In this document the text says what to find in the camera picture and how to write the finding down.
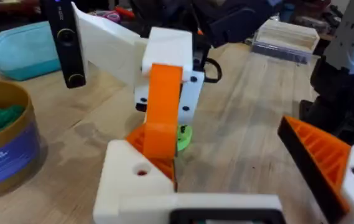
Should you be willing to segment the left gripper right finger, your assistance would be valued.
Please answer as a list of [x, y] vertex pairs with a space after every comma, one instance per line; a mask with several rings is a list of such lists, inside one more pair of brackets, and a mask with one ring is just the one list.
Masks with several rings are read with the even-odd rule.
[[354, 145], [292, 116], [277, 134], [327, 222], [354, 224]]

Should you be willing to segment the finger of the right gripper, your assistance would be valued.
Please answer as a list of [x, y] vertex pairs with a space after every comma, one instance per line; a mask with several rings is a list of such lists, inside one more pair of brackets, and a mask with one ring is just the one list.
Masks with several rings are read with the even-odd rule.
[[153, 27], [142, 58], [149, 79], [143, 154], [173, 159], [177, 144], [180, 85], [192, 72], [192, 34]]

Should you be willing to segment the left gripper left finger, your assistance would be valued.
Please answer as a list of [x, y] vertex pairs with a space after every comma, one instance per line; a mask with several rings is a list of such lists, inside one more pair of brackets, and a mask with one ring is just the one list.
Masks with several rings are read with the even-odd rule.
[[108, 143], [93, 207], [95, 223], [168, 223], [173, 182], [125, 140]]

